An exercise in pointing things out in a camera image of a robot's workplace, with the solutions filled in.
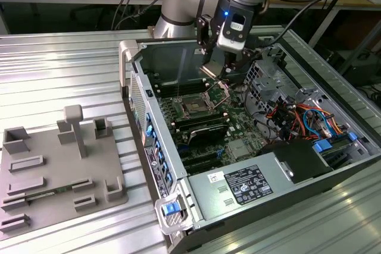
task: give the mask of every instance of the yellow wire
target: yellow wire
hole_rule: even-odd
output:
[[[297,107],[300,107],[304,110],[310,110],[310,109],[313,109],[313,107],[311,108],[306,108],[304,106],[300,106],[300,105],[297,105]],[[325,113],[325,114],[328,114],[328,115],[331,115],[331,113],[329,113],[328,111],[325,111],[325,110],[322,110],[321,108],[317,108],[318,110],[320,110],[321,112]],[[337,125],[335,119],[331,118],[332,119],[332,123],[333,123],[333,126],[334,126],[334,129],[336,132],[338,132],[339,134],[343,134],[343,132],[340,130],[339,126]]]

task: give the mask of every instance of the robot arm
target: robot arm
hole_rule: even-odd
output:
[[[224,71],[227,68],[235,70],[252,57],[252,49],[255,47],[245,47],[246,40],[265,2],[266,0],[163,0],[154,37],[194,36],[193,21],[196,19],[197,41],[205,53],[203,64],[209,62],[217,45],[225,51]],[[236,55],[240,53],[242,60],[236,62]]]

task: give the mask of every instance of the table leg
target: table leg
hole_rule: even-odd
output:
[[[0,35],[7,35],[7,34],[9,34],[9,30],[5,22],[4,15],[0,8]]]
[[[319,28],[316,30],[314,36],[312,36],[311,40],[309,41],[309,45],[313,48],[319,41],[319,39],[322,37],[324,32],[327,30],[329,25],[332,23],[333,19],[335,19],[336,15],[338,14],[339,9],[332,9],[330,13],[328,13],[327,17],[324,19],[322,24],[319,26]]]

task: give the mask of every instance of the blue tab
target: blue tab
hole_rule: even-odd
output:
[[[164,160],[164,155],[163,155],[163,153],[160,151],[160,152],[159,152],[159,163],[162,164],[162,163],[163,163],[163,160]]]
[[[315,143],[314,148],[317,152],[321,153],[324,150],[332,148],[332,145],[328,142],[327,139],[319,140]]]
[[[145,132],[145,134],[147,136],[151,136],[153,129],[154,128],[152,127],[152,125],[148,126],[147,131]]]
[[[352,140],[352,141],[356,141],[357,140],[357,135],[353,132],[349,132],[348,133],[348,136],[349,138]]]
[[[181,211],[180,204],[178,202],[172,202],[163,206],[164,215],[168,216]]]
[[[168,180],[168,184],[171,185],[172,184],[172,176],[170,173],[167,174],[167,180]]]

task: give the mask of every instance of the aluminum extrusion table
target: aluminum extrusion table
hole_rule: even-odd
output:
[[[254,30],[277,33],[282,28],[267,26]],[[1,253],[167,253],[118,83],[119,42],[148,37],[146,30],[141,30],[0,39],[0,132],[21,125],[28,132],[56,128],[55,121],[63,116],[63,106],[71,104],[82,105],[85,121],[107,116],[113,125],[129,196],[124,205],[1,241]],[[381,113],[374,105],[323,65],[324,61],[295,33],[287,33],[284,39],[381,132]],[[292,73],[292,62],[289,65]],[[293,76],[303,85],[309,84],[309,78],[295,73]],[[329,192],[193,252],[379,253],[380,204],[378,163]]]

